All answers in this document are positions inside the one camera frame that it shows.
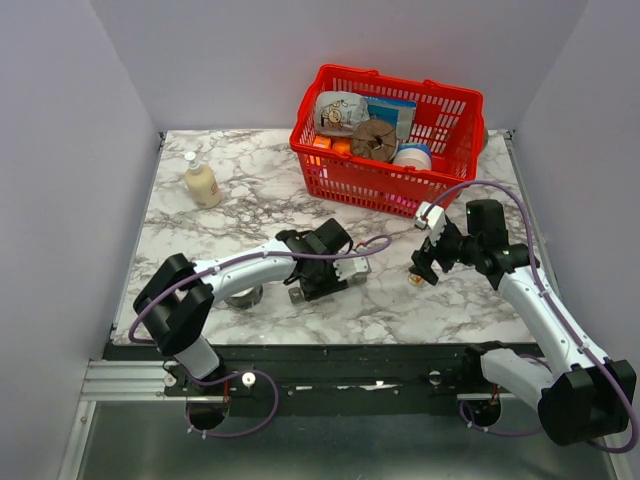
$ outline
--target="marble surface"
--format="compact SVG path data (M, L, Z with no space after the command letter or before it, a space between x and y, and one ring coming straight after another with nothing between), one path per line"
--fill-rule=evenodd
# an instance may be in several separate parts
M289 130L169 132L153 185L135 261L126 286L114 342L128 343L135 312L132 302L164 259L182 252L193 260L212 259L258 246L282 229L316 228L335 217L356 242L390 233L393 244L371 257L365 285L320 300L292 305L287 287L265 285L261 303L235 311L224 303L212 309L204 328L218 344L372 344L423 342L531 341L513 308L473 269L456 266L436 287L407 281L410 256L424 233L409 219L322 200L307 194ZM200 210L183 180L185 152L203 155L225 198ZM502 135L492 133L479 159L478 178L497 180L519 193ZM448 210L466 225L465 202L504 201L512 241L524 239L519 213L506 196L488 187L467 189ZM148 338L141 328L138 335Z

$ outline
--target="blue package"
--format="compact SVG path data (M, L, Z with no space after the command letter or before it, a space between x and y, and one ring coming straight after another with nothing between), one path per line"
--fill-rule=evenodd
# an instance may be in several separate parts
M409 140L416 114L416 102L384 97L365 97L365 100L371 118L390 123L395 127L399 140Z

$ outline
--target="plastic basket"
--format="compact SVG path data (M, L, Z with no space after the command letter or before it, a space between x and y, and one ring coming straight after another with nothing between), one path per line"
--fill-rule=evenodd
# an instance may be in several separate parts
M327 90L415 101L409 141L429 146L432 170L416 171L314 147L316 98ZM476 177L483 139L479 92L431 80L385 77L376 70L324 65L302 100L290 141L311 195L411 217L423 200L432 201L447 188Z

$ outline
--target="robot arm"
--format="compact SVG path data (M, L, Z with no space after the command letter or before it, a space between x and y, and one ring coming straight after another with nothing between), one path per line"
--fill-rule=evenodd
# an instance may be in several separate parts
M623 431L628 415L594 363L560 323L534 281L528 246L509 245L502 205L496 200L467 203L468 235L462 235L434 207L423 219L429 204L416 212L418 228L430 228L420 250L412 255L411 273L435 285L438 276L432 268L438 262L448 272L455 263L474 266L492 287L513 305L534 336L549 369L518 357L512 350L495 343L479 349L478 374L501 385L537 410L543 428L560 445L568 445ZM636 375L626 360L612 361L578 326L570 312L550 289L544 271L538 272L552 300L589 350L604 363L631 401Z
M204 379L221 365L220 358L201 334L212 306L243 290L274 281L287 285L299 281L300 296L306 301L344 290L370 273L365 257L296 260L286 254L335 255L347 244L353 244L347 232L330 219L314 231L282 231L264 245L222 259L192 263L184 255L176 254L165 260L149 280L133 308L141 314L177 282L212 271L185 285L181 289L184 295L173 293L164 298L143 319L160 353L175 357L193 377ZM261 252L284 254L261 256ZM217 269L218 266L224 266L224 271Z

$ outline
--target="white wall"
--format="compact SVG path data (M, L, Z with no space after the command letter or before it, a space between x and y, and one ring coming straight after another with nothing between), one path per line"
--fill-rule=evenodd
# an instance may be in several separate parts
M158 136L86 0L0 15L0 465L57 477L125 278Z
M638 20L637 0L590 1L515 140L563 299L613 358L627 358L636 371ZM640 450L631 460L640 478Z
M323 63L480 90L514 127L586 0L92 0L164 129L286 127Z

